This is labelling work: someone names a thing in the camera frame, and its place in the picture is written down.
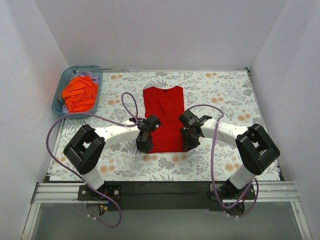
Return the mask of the red t shirt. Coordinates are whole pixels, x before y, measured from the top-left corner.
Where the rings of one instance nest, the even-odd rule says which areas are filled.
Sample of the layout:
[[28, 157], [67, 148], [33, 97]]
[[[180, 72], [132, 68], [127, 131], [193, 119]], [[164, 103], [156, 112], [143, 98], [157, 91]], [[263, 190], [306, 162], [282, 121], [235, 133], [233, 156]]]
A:
[[185, 111], [183, 88], [175, 86], [168, 89], [149, 87], [143, 90], [145, 117], [155, 115], [160, 127], [151, 133], [154, 147], [151, 153], [184, 151], [180, 129], [183, 124], [179, 116]]

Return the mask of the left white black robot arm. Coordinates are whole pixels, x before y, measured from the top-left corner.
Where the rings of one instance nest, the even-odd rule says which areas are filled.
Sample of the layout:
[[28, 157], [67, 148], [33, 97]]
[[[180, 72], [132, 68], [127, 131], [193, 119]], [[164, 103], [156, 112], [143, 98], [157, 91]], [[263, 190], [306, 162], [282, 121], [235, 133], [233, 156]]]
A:
[[130, 118], [120, 125], [93, 128], [88, 124], [81, 128], [65, 146], [63, 154], [77, 172], [93, 189], [100, 190], [105, 184], [97, 164], [105, 148], [135, 140], [137, 149], [149, 153], [154, 144], [152, 132], [162, 125], [154, 114], [148, 118]]

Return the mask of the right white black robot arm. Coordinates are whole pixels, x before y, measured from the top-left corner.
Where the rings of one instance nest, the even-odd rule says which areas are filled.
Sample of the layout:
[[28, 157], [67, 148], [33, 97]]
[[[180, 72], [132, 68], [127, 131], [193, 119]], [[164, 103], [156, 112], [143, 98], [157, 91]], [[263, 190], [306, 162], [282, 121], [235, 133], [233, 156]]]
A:
[[190, 110], [186, 110], [178, 119], [183, 125], [180, 132], [185, 151], [197, 148], [200, 137], [219, 140], [237, 148], [242, 164], [218, 187], [219, 197], [235, 197], [281, 155], [269, 134], [258, 123], [251, 126], [232, 125], [207, 115], [199, 118]]

